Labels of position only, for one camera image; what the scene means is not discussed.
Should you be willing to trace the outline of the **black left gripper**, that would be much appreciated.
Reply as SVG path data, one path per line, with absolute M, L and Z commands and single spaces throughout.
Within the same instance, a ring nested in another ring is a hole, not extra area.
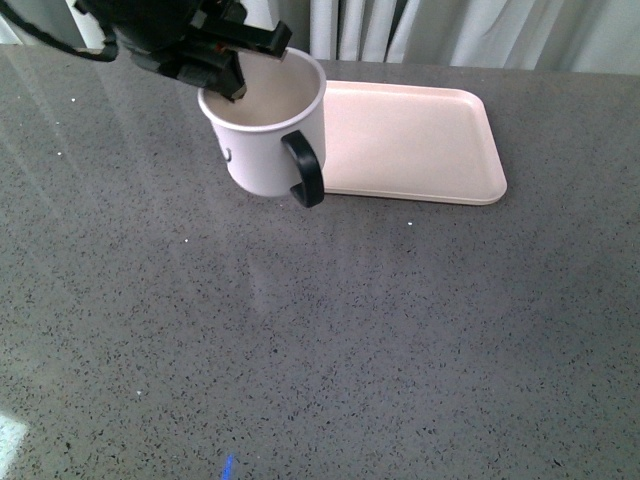
M 221 95 L 246 94 L 239 51 L 283 58 L 292 31 L 245 25 L 238 1 L 77 1 L 74 7 L 110 27 L 148 71 Z

